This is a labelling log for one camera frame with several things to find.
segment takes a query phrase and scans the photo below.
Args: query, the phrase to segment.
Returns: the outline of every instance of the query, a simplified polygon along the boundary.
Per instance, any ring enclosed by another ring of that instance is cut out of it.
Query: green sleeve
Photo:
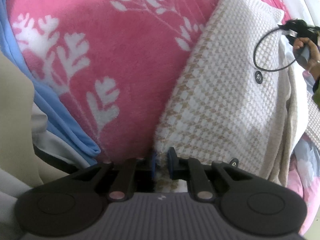
[[[316,90],[316,92],[313,95],[313,101],[320,108],[320,86],[318,87],[318,89]]]

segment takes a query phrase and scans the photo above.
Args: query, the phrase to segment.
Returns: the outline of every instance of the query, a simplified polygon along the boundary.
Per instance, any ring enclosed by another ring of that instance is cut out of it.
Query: cable
[[[267,36],[269,36],[270,34],[276,32],[276,31],[278,31],[278,30],[282,30],[282,29],[278,27],[278,28],[275,28],[275,29],[269,31],[267,34],[265,34],[265,35],[259,40],[259,42],[257,43],[256,47],[254,48],[254,51],[253,51],[253,63],[254,63],[254,65],[255,65],[255,67],[256,67],[257,69],[261,70],[261,71],[266,71],[266,72],[277,72],[277,71],[281,71],[281,70],[284,70],[284,69],[290,67],[293,63],[295,63],[295,62],[297,61],[297,60],[294,60],[294,61],[291,62],[289,65],[287,65],[287,66],[285,66],[285,67],[282,67],[282,68],[278,68],[278,69],[265,69],[265,68],[259,67],[259,66],[257,65],[257,62],[256,62],[256,54],[257,54],[257,50],[258,50],[259,45],[261,44],[261,42],[262,42]]]

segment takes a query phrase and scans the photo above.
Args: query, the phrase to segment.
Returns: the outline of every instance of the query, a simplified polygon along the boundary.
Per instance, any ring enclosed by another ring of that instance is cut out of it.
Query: black cuff
[[[315,84],[313,85],[312,91],[315,93],[319,87],[320,77],[317,78]]]

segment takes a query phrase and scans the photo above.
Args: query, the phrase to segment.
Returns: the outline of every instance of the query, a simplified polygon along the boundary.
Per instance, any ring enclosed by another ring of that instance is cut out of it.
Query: beige floor
[[[305,233],[304,238],[306,240],[319,240],[320,239],[320,208],[317,216],[313,221],[309,230]]]

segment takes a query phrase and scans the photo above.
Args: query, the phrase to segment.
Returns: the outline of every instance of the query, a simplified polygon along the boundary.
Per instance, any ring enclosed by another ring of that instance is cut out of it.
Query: ribbed gray surface
[[[259,240],[233,229],[211,204],[188,193],[136,193],[109,205],[101,219],[81,233],[60,238],[25,235],[21,240]],[[299,235],[272,238],[302,240]]]

